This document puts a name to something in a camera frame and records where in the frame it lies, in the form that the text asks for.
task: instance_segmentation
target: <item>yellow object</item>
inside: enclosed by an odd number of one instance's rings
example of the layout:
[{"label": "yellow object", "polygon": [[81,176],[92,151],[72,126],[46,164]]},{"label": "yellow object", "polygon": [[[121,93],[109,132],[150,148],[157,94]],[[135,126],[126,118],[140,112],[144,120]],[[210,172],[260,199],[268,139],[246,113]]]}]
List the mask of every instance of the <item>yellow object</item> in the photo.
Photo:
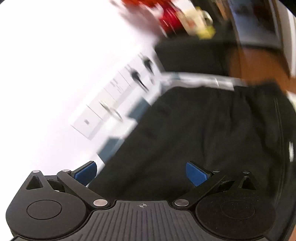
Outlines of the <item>yellow object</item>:
[{"label": "yellow object", "polygon": [[189,35],[197,35],[200,39],[211,39],[216,33],[211,16],[200,7],[184,13],[179,12],[177,16]]},{"label": "yellow object", "polygon": [[207,26],[203,30],[197,31],[197,35],[200,39],[211,39],[216,34],[216,30],[213,26]]}]

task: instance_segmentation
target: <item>ribbed black surface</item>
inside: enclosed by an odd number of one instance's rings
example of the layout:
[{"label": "ribbed black surface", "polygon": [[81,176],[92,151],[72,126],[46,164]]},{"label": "ribbed black surface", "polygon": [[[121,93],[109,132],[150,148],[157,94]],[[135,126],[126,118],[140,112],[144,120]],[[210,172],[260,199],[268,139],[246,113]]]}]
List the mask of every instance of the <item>ribbed black surface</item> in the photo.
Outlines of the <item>ribbed black surface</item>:
[{"label": "ribbed black surface", "polygon": [[219,241],[203,231],[188,211],[166,201],[117,201],[108,210],[95,211],[87,224],[62,241]]}]

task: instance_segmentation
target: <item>blurry background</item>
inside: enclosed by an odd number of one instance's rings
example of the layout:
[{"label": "blurry background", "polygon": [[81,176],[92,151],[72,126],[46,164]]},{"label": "blurry background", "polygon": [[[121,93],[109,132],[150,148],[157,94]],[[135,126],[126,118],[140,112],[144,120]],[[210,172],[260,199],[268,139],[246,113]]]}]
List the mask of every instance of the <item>blurry background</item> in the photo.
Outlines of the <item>blurry background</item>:
[{"label": "blurry background", "polygon": [[[188,0],[175,3],[182,10],[193,7]],[[195,4],[208,6],[206,0]],[[230,23],[229,76],[251,84],[275,78],[283,90],[296,92],[295,17],[283,4],[229,0],[207,11],[219,11]],[[105,141],[108,128],[89,140],[70,125],[69,117],[90,91],[103,88],[139,51],[164,38],[151,20],[159,13],[144,12],[107,0],[1,3],[2,240],[12,238],[4,218],[7,206],[32,170],[45,175],[74,170]],[[96,162],[103,166],[100,159]]]}]

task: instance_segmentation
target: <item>black circular disc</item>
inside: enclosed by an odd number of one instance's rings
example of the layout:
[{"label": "black circular disc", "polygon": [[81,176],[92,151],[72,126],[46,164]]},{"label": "black circular disc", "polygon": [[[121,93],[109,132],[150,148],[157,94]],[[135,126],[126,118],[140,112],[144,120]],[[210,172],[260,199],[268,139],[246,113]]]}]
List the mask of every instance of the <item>black circular disc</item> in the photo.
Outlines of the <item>black circular disc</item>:
[{"label": "black circular disc", "polygon": [[260,238],[275,220],[272,204],[247,189],[207,196],[197,204],[195,213],[208,231],[231,240]]},{"label": "black circular disc", "polygon": [[38,188],[9,206],[6,221],[15,235],[51,240],[75,231],[86,219],[86,214],[85,204],[79,198]]},{"label": "black circular disc", "polygon": [[62,206],[56,201],[40,200],[30,204],[27,213],[31,218],[46,220],[59,215],[61,210]]}]

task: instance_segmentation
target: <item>crosshair marking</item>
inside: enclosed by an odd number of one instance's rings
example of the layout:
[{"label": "crosshair marking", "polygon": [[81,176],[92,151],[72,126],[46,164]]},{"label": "crosshair marking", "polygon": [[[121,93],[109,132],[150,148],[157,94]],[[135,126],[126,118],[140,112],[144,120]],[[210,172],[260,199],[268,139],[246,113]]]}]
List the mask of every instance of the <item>crosshair marking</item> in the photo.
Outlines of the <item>crosshair marking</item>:
[{"label": "crosshair marking", "polygon": [[145,203],[142,203],[142,204],[140,204],[140,205],[138,205],[138,206],[140,206],[141,208],[145,208],[145,207],[147,207],[147,206],[149,206],[149,205],[147,205],[147,204],[145,204]]}]

